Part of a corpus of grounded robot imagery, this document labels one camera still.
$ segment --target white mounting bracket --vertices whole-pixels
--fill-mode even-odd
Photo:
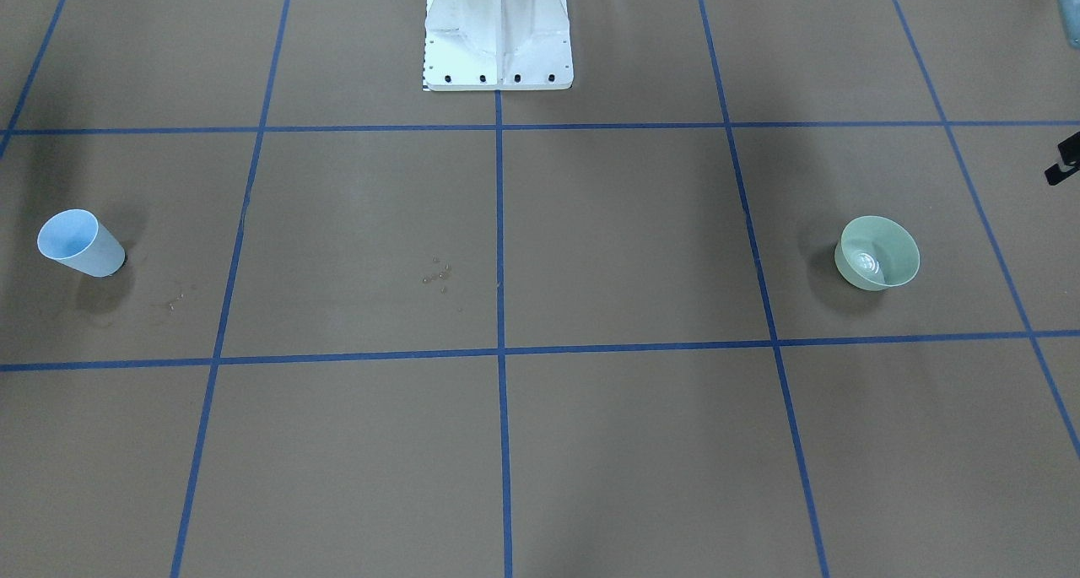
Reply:
[[[566,0],[428,0],[424,91],[573,84]]]

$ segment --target cup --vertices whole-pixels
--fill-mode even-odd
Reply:
[[[38,232],[38,251],[49,259],[91,277],[120,270],[126,255],[116,237],[89,210],[66,210]]]
[[[852,285],[867,292],[899,287],[919,271],[919,247],[894,220],[866,215],[852,219],[836,244],[836,267]]]

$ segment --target light blue object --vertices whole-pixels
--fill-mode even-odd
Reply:
[[[1057,0],[1057,8],[1061,9],[1069,46],[1080,49],[1080,0]]]
[[[876,215],[851,220],[836,244],[836,267],[867,292],[899,287],[919,271],[919,247],[902,225]]]
[[[124,264],[124,248],[89,210],[66,210],[51,217],[38,232],[38,251],[49,259],[108,277]]]

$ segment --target grid square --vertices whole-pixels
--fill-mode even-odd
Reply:
[[[0,378],[0,575],[168,575],[205,367]]]
[[[496,374],[490,358],[222,367],[185,576],[500,576]]]
[[[1080,567],[1077,457],[1027,340],[784,357],[834,576]]]
[[[427,93],[426,0],[292,0],[270,122],[491,124],[490,93]]]
[[[720,121],[698,0],[567,0],[573,86],[509,91],[508,123]]]
[[[1032,327],[1080,328],[1080,179],[1049,186],[1057,144],[1076,129],[954,129],[968,173]]]
[[[8,127],[58,0],[0,0],[0,125]]]
[[[267,135],[227,353],[494,347],[494,156],[489,132]]]
[[[732,120],[937,120],[891,0],[705,2]]]
[[[1080,339],[1044,338],[1039,347],[1076,429],[1080,426]]]
[[[768,339],[720,129],[504,143],[509,345]]]
[[[258,124],[282,0],[68,0],[19,129]]]
[[[0,164],[0,362],[213,353],[252,140],[12,139]],[[38,229],[68,209],[94,213],[123,244],[116,274],[86,277],[39,254]]]
[[[735,136],[780,337],[1023,330],[944,129]],[[915,237],[914,281],[870,293],[840,277],[833,252],[862,215],[893,219]]]
[[[818,577],[772,352],[508,358],[514,575]]]
[[[1075,120],[1057,0],[900,0],[950,120]]]

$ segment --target blue grid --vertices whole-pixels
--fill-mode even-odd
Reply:
[[[361,362],[362,360],[418,360],[438,358],[462,358],[462,357],[495,357],[498,360],[498,388],[499,388],[499,417],[500,417],[500,440],[502,458],[502,507],[503,507],[503,564],[505,578],[513,576],[513,536],[512,536],[512,514],[511,514],[511,461],[510,461],[510,430],[509,430],[509,407],[507,395],[507,357],[529,355],[529,354],[567,354],[567,353],[604,353],[604,352],[672,352],[692,350],[719,350],[737,348],[771,348],[775,360],[777,375],[783,393],[784,406],[787,414],[788,427],[791,429],[792,444],[798,463],[799,475],[802,483],[804,496],[807,506],[807,513],[813,533],[814,545],[818,553],[820,569],[823,578],[828,578],[829,569],[826,559],[824,541],[818,521],[814,507],[813,489],[810,482],[806,459],[802,453],[801,439],[799,436],[798,421],[791,390],[787,384],[786,371],[783,362],[783,348],[793,347],[814,347],[814,346],[845,346],[845,345],[876,345],[876,344],[930,344],[930,342],[951,342],[964,340],[993,340],[993,339],[1027,339],[1038,359],[1042,374],[1047,380],[1066,431],[1072,442],[1074,449],[1080,458],[1080,439],[1078,439],[1076,428],[1069,417],[1068,409],[1057,389],[1054,377],[1042,354],[1040,339],[1048,338],[1076,338],[1080,337],[1080,330],[1045,330],[1037,331],[1031,327],[1020,294],[1012,280],[1009,267],[1005,264],[1002,251],[994,234],[994,229],[983,210],[982,201],[975,189],[963,154],[957,144],[953,127],[971,127],[972,125],[1080,125],[1080,120],[1027,120],[1027,121],[950,121],[937,97],[933,81],[927,70],[926,63],[919,52],[918,44],[907,24],[900,0],[891,0],[895,9],[897,19],[907,37],[913,55],[919,64],[927,89],[939,115],[936,121],[732,121],[728,111],[724,82],[720,73],[720,64],[716,55],[713,43],[712,28],[708,22],[708,13],[705,0],[698,0],[701,13],[701,21],[705,32],[708,55],[713,67],[713,75],[716,82],[717,98],[723,121],[705,121],[704,123],[679,123],[678,121],[652,121],[651,123],[594,123],[594,124],[505,124],[502,120],[502,96],[498,91],[495,93],[495,124],[470,124],[470,125],[268,125],[267,119],[270,110],[270,102],[273,96],[274,77],[278,68],[278,59],[281,55],[281,48],[285,36],[286,21],[291,0],[282,1],[281,16],[278,25],[278,33],[274,43],[273,56],[270,63],[270,70],[267,78],[266,93],[262,102],[262,110],[259,116],[258,125],[204,125],[203,127],[145,127],[145,129],[16,129],[19,116],[26,104],[27,96],[33,84],[40,64],[49,48],[50,40],[55,31],[57,22],[64,10],[67,0],[58,0],[49,27],[43,36],[41,46],[35,56],[26,82],[24,82],[18,100],[8,126],[4,129],[2,140],[0,140],[0,158],[3,157],[8,144],[15,136],[64,136],[64,135],[162,135],[162,133],[254,133],[255,146],[252,153],[251,166],[247,175],[247,185],[244,191],[243,205],[241,207],[240,221],[237,227],[235,243],[233,244],[232,259],[229,267],[229,274],[226,285],[225,297],[219,315],[217,336],[214,345],[213,355],[208,358],[189,359],[165,359],[165,360],[85,360],[84,362],[63,362],[63,363],[18,363],[0,364],[0,373],[14,372],[43,372],[43,371],[80,371],[100,368],[146,368],[146,367],[178,367],[178,366],[208,366],[210,373],[206,381],[206,392],[203,399],[202,413],[200,417],[199,430],[195,439],[195,446],[192,454],[188,486],[185,495],[184,510],[180,516],[177,532],[176,548],[174,552],[171,578],[178,578],[184,556],[184,547],[187,538],[188,523],[191,516],[191,509],[194,501],[195,488],[199,479],[199,468],[202,458],[203,444],[205,442],[206,429],[210,421],[211,408],[213,405],[214,389],[217,380],[217,372],[220,365],[255,365],[270,363],[319,363],[319,362]],[[960,166],[964,183],[971,194],[975,210],[978,213],[987,239],[990,242],[995,256],[997,257],[1002,277],[1004,278],[1017,313],[1024,325],[1018,332],[984,332],[984,333],[959,333],[959,334],[928,334],[908,336],[863,336],[863,337],[834,337],[834,338],[794,338],[783,339],[777,334],[773,320],[772,308],[769,301],[768,286],[766,285],[765,272],[761,266],[758,244],[754,232],[754,223],[751,213],[751,205],[746,198],[745,186],[742,178],[742,170],[739,162],[739,152],[734,138],[734,129],[785,129],[785,127],[941,127],[948,136],[949,144],[956,156],[957,164]],[[769,339],[755,340],[720,340],[710,342],[670,342],[670,344],[627,344],[627,345],[582,345],[582,346],[545,346],[545,347],[508,347],[505,336],[505,303],[504,303],[504,244],[503,244],[503,133],[517,131],[538,131],[538,129],[563,129],[563,131],[588,131],[588,129],[725,129],[728,147],[731,153],[732,166],[735,182],[739,187],[739,197],[745,213],[745,224],[747,240],[751,252],[754,256],[754,264],[757,271],[758,286],[761,295],[761,306],[768,324]],[[222,347],[225,342],[226,330],[229,320],[229,310],[232,301],[232,293],[235,286],[237,271],[240,264],[240,255],[244,240],[244,219],[247,207],[251,203],[252,188],[258,171],[259,154],[261,152],[262,139],[266,133],[363,133],[363,132],[432,132],[432,131],[491,131],[496,133],[496,197],[497,197],[497,339],[496,348],[477,349],[446,349],[446,350],[421,350],[421,351],[397,351],[397,352],[355,352],[355,353],[324,353],[324,354],[293,354],[293,355],[255,355],[255,357],[224,357]]]

